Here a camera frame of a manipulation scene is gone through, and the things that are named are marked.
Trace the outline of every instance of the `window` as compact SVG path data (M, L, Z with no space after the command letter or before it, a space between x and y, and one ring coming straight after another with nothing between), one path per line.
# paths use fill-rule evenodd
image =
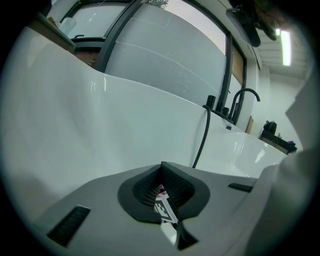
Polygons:
M159 7L179 16L205 34L226 55L226 35L207 16L183 0L149 0L148 5Z
M92 3L82 6L72 17L76 25L69 38L84 35L86 38L103 37L126 3Z
M121 31L104 72L202 106L220 96L225 51L225 34L202 12L182 0L152 0Z

